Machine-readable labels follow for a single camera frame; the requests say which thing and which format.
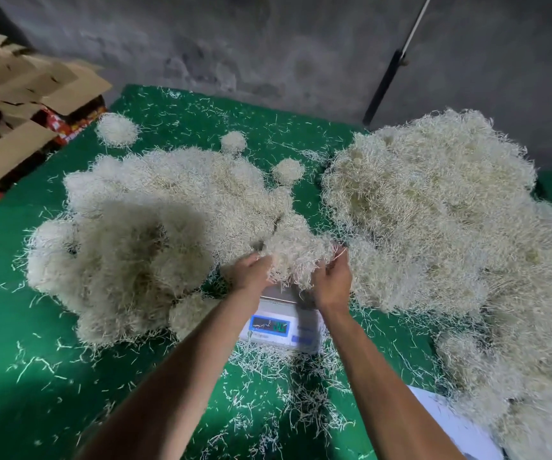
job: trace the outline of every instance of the green tablecloth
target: green tablecloth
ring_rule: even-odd
[[[296,149],[331,154],[347,146],[355,131],[343,124],[153,87],[128,86],[112,108],[143,127],[132,151],[191,145],[218,150],[220,136],[239,130],[248,140],[244,155],[263,170],[284,157],[305,160]],[[123,400],[172,344],[164,335],[141,347],[120,345],[91,359],[90,352],[78,346],[73,331],[76,317],[49,297],[23,287],[24,239],[62,210],[64,174],[86,170],[101,153],[121,155],[123,151],[100,145],[89,128],[0,201],[0,459],[72,457],[76,446],[94,430],[95,421]],[[307,175],[294,188],[294,207],[318,229],[326,223],[319,210],[320,168],[316,162],[304,163]],[[368,322],[377,330],[374,342],[403,379],[432,388],[433,360],[426,332],[414,331],[398,317],[377,311],[372,311]],[[286,378],[249,379],[232,364],[227,364],[226,371],[187,458],[245,458],[253,452],[257,459],[375,458],[351,394],[329,390],[337,410],[354,424],[331,432],[331,439],[315,438],[315,428],[295,432],[290,422],[295,414],[280,413],[283,405],[276,392],[278,387],[286,390]],[[427,371],[424,377],[415,377],[423,371]],[[321,382],[307,384],[312,390]],[[243,403],[232,403],[236,394],[237,400],[244,397]],[[252,419],[248,429],[235,432],[231,420],[237,415]],[[278,432],[282,452],[272,451],[271,445],[265,455],[260,451],[259,436],[266,429]]]

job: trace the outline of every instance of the white scale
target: white scale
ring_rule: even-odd
[[[311,298],[297,288],[267,287],[259,309],[246,322],[239,340],[277,345],[315,354],[321,348],[323,317]]]

